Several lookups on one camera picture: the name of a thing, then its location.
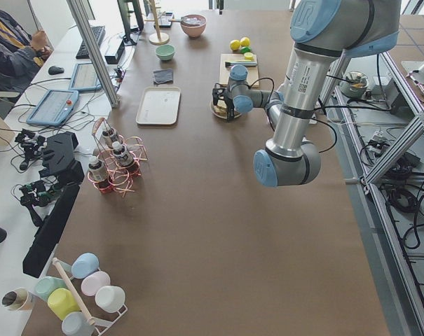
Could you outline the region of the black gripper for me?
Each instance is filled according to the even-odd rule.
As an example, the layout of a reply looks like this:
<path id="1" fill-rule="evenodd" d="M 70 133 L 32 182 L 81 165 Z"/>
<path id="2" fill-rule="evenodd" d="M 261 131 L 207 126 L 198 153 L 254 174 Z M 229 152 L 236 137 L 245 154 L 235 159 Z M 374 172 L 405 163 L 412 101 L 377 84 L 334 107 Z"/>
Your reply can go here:
<path id="1" fill-rule="evenodd" d="M 227 88 L 226 85 L 215 83 L 212 92 L 213 105 L 216 106 L 219 100 L 224 101 L 226 104 L 226 120 L 228 122 L 234 120 L 235 111 L 231 91 Z"/>

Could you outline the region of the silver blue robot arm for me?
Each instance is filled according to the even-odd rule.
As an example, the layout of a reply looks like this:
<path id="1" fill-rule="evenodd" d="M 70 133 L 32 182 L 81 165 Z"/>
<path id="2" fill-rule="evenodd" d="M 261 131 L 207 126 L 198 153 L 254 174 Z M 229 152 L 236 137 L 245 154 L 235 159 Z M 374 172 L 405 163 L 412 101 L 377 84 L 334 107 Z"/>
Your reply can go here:
<path id="1" fill-rule="evenodd" d="M 319 151 L 305 135 L 329 67 L 341 56 L 392 49 L 400 8 L 400 1 L 301 1 L 290 24 L 294 48 L 281 91 L 253 90 L 241 64 L 231 67 L 226 87 L 213 89 L 212 103 L 224 101 L 228 120 L 254 108 L 276 119 L 273 137 L 254 154 L 258 182 L 298 186 L 319 174 Z"/>

